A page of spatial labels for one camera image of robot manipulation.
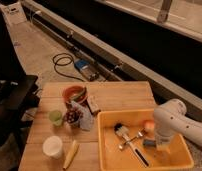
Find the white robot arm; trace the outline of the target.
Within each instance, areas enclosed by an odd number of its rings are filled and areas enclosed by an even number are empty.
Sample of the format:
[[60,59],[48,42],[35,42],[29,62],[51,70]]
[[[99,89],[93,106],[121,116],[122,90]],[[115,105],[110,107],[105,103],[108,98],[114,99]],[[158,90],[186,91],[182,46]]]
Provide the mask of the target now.
[[186,117],[186,112],[186,105],[179,99],[168,100],[154,109],[154,135],[159,150],[166,149],[176,133],[202,148],[202,123]]

